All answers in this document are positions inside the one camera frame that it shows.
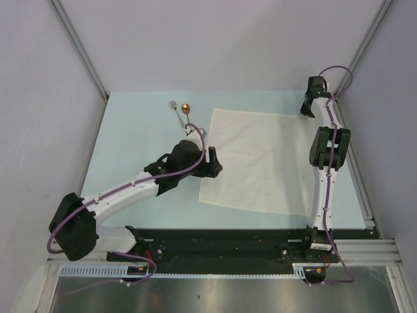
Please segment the white cloth napkin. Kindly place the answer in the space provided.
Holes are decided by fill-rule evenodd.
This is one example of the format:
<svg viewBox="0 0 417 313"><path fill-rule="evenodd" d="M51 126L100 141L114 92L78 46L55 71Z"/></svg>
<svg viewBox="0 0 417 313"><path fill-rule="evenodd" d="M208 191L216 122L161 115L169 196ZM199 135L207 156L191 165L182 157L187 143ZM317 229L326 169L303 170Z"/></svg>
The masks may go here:
<svg viewBox="0 0 417 313"><path fill-rule="evenodd" d="M208 145L223 169L203 179L199 201L263 213L310 216L317 127L298 115L215 109Z"/></svg>

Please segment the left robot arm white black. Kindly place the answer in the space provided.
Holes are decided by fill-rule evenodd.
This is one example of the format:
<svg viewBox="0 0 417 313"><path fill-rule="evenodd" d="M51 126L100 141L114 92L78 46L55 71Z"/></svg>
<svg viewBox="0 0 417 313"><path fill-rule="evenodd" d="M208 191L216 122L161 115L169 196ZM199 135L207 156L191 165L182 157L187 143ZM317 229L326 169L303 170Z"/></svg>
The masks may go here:
<svg viewBox="0 0 417 313"><path fill-rule="evenodd" d="M215 147L205 149L192 140L182 140L172 152L113 190L84 198L74 192L64 196L49 225L51 238L69 261L81 260L91 252L119 252L138 260L144 245L134 228L109 228L104 222L135 203L172 190L189 176L215 178L222 169Z"/></svg>

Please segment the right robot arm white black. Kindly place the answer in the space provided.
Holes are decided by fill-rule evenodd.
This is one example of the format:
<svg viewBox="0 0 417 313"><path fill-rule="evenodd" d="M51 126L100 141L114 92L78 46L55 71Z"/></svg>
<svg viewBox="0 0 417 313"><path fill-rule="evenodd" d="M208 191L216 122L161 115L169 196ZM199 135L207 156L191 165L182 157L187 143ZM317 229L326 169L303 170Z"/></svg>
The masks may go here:
<svg viewBox="0 0 417 313"><path fill-rule="evenodd" d="M327 90L322 76L308 78L300 113L315 120L317 131L309 150L309 163L314 172L314 193L311 221L300 253L307 261L320 262L334 250L332 202L336 177L344 165L351 131L339 122L335 97Z"/></svg>

